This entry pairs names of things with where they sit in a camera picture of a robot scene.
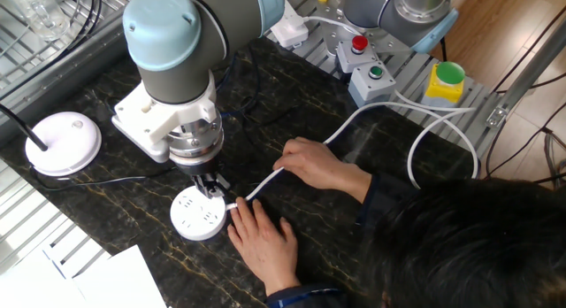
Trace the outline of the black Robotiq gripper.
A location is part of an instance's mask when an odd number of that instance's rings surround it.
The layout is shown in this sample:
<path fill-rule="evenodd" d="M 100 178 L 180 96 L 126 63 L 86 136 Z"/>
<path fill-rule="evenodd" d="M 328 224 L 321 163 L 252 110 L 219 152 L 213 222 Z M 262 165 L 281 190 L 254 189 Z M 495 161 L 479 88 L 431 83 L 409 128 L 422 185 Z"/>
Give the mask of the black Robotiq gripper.
<path fill-rule="evenodd" d="M 177 167 L 186 175 L 191 176 L 191 180 L 196 188 L 207 198 L 213 197 L 213 185 L 217 190 L 227 192 L 231 184 L 220 173 L 218 173 L 218 160 L 212 158 L 202 163 L 194 163 L 192 160 L 180 161 Z"/>

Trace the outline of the person's left hand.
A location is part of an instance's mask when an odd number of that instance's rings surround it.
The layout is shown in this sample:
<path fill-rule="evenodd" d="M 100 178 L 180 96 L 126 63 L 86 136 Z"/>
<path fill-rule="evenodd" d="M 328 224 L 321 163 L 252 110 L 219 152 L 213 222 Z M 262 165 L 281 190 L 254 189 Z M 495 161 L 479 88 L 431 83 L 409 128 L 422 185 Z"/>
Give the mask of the person's left hand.
<path fill-rule="evenodd" d="M 230 211 L 233 223 L 229 238 L 249 270 L 264 284 L 270 296 L 301 285 L 296 276 L 298 242 L 285 218 L 274 224 L 257 200 L 251 204 L 242 197 Z"/>

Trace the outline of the person's right hand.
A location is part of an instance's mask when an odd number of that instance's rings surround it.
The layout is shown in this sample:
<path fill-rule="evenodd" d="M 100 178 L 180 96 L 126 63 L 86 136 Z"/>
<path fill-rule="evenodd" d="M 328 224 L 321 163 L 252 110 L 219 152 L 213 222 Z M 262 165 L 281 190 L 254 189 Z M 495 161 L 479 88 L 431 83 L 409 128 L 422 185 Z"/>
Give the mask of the person's right hand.
<path fill-rule="evenodd" d="M 356 164 L 345 163 L 321 142 L 297 137 L 288 140 L 273 169 L 293 173 L 315 189 L 333 189 L 363 203 L 371 185 L 371 174 Z"/>

